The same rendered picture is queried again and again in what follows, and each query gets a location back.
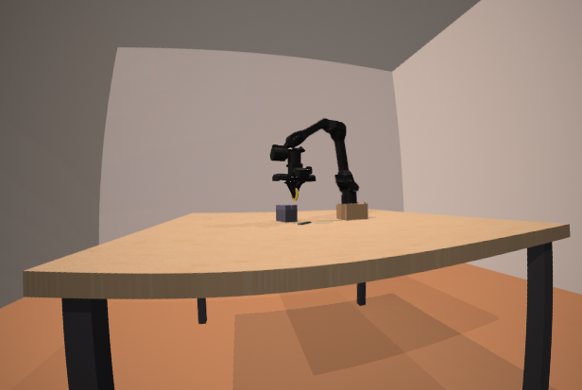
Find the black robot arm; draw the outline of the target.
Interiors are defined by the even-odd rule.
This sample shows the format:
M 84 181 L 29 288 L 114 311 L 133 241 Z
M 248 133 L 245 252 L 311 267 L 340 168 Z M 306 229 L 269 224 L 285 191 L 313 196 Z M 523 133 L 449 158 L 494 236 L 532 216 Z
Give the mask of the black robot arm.
M 359 186 L 353 179 L 352 173 L 348 167 L 346 147 L 345 147 L 345 137 L 347 134 L 346 125 L 342 122 L 328 120 L 323 118 L 318 123 L 309 126 L 306 129 L 293 132 L 288 137 L 286 137 L 284 145 L 272 145 L 270 152 L 270 159 L 272 161 L 301 161 L 300 153 L 305 152 L 305 149 L 301 147 L 296 148 L 297 145 L 301 144 L 308 136 L 315 133 L 316 131 L 323 128 L 326 132 L 331 133 L 332 138 L 335 142 L 336 155 L 338 161 L 339 172 L 335 175 L 337 186 L 339 187 L 339 192 L 341 195 L 341 205 L 343 204 L 354 204 L 357 202 L 357 193 L 359 191 Z M 288 148 L 292 149 L 288 149 Z M 309 178 L 312 175 L 312 167 L 302 166 L 296 167 L 294 165 L 291 170 L 291 177 L 297 176 L 298 178 Z

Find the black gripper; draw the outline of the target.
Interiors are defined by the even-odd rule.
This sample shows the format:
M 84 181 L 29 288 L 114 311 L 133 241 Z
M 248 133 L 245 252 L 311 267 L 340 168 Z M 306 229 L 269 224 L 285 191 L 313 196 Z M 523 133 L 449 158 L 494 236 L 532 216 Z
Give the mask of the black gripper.
M 302 166 L 302 163 L 301 161 L 289 161 L 288 164 L 286 165 L 286 167 L 288 167 L 288 174 L 275 174 L 272 177 L 272 181 L 285 180 L 285 183 L 289 188 L 293 198 L 296 197 L 296 188 L 299 191 L 302 183 L 316 181 L 315 175 L 309 175 L 309 178 L 298 178 L 297 176 L 295 176 L 295 174 L 293 174 L 294 177 L 291 177 L 291 170 L 294 165 L 296 165 L 296 167 L 300 167 Z

